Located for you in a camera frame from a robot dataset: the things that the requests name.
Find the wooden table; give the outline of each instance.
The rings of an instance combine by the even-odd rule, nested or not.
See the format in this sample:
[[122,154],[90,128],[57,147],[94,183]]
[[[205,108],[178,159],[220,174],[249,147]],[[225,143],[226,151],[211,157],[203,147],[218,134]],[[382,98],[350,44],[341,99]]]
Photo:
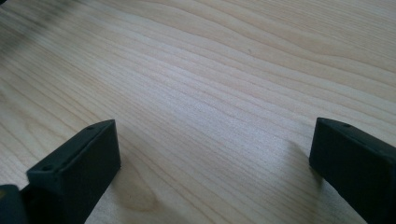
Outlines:
[[115,119],[87,223],[364,223],[309,168],[317,117],[396,146],[395,1],[0,6],[0,184]]

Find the light wood surface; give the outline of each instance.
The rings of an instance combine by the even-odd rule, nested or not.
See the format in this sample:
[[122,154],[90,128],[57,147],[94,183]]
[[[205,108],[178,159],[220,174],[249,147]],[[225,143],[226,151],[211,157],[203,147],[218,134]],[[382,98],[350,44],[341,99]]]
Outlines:
[[317,117],[396,146],[394,0],[0,6],[0,184],[115,119],[87,223],[364,223],[309,168]]

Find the wood grain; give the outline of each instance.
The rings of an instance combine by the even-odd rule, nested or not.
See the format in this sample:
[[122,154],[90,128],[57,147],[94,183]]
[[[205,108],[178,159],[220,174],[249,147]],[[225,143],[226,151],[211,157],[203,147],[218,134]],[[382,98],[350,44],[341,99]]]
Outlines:
[[396,146],[395,40],[392,0],[8,0],[0,184],[115,119],[87,223],[364,223],[308,155],[316,117]]

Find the screw hole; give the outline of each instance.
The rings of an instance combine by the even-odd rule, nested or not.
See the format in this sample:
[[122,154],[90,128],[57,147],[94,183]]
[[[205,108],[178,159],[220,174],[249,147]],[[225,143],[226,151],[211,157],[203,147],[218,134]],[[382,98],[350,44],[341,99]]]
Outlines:
[[53,166],[52,165],[46,165],[43,168],[41,168],[42,171],[50,171],[52,170]]

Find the black object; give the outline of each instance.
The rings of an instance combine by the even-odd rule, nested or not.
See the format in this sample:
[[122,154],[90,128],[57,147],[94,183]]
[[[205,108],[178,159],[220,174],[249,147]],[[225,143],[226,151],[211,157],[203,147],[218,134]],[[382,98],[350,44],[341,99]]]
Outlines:
[[395,147],[318,118],[309,163],[368,223],[396,223]]
[[84,223],[119,169],[115,120],[93,124],[29,169],[21,192],[0,186],[0,223]]

